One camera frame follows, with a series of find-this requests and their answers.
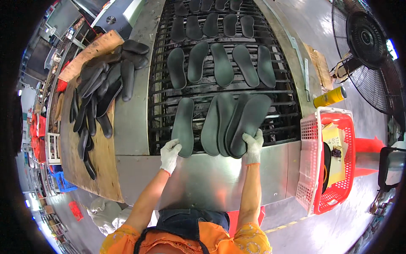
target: orange blouse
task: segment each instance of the orange blouse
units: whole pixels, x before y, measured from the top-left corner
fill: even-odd
[[[221,226],[205,221],[199,221],[200,240],[213,254],[270,254],[272,248],[268,238],[259,228],[258,223],[248,223],[237,231],[234,238],[230,238],[227,231]],[[140,233],[129,225],[122,225],[114,233],[109,234],[104,240],[101,254],[133,254],[134,245]],[[201,254],[198,242],[185,240],[179,236],[161,231],[150,231],[141,243],[140,253],[146,253],[155,245],[165,243],[181,250],[185,254]]]

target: worker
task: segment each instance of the worker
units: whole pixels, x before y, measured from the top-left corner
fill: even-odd
[[[156,227],[147,228],[154,207],[176,167],[182,149],[178,139],[161,149],[159,172],[142,191],[126,222],[104,240],[100,253],[125,254],[269,254],[272,248],[259,228],[261,181],[259,163],[263,145],[262,131],[254,137],[244,133],[247,143],[246,177],[242,189],[240,212],[234,238],[228,230],[230,220],[225,212],[197,209],[167,209],[159,211]]]

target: blue crate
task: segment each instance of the blue crate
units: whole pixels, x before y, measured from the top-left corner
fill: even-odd
[[[61,192],[74,191],[77,189],[76,185],[66,181],[63,172],[56,172],[53,176],[56,178],[56,184]]]

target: white plastic basket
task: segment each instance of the white plastic basket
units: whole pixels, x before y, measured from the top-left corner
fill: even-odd
[[[323,151],[322,124],[320,114],[342,113],[349,115],[352,112],[345,109],[318,107],[314,114],[300,120],[300,176],[296,191],[296,200],[307,210],[307,215],[313,214],[314,199],[318,188],[320,164]]]

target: glove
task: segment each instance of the glove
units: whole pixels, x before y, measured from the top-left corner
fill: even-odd
[[[161,169],[169,173],[169,176],[172,175],[176,167],[176,158],[182,145],[179,144],[179,139],[173,139],[168,141],[164,147],[161,148]]]
[[[247,143],[247,153],[246,156],[246,165],[260,163],[261,162],[261,149],[263,145],[263,136],[262,130],[258,129],[255,137],[252,137],[246,133],[242,135],[242,140]]]

